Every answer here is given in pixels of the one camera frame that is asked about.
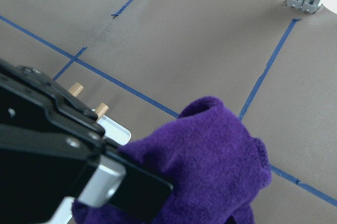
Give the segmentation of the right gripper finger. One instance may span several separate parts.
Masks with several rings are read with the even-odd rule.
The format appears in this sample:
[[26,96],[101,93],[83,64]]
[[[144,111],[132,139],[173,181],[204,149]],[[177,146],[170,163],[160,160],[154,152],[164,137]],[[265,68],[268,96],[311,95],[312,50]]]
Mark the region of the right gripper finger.
[[39,70],[1,61],[1,223],[44,223],[72,197],[150,222],[173,186],[118,152],[98,116]]

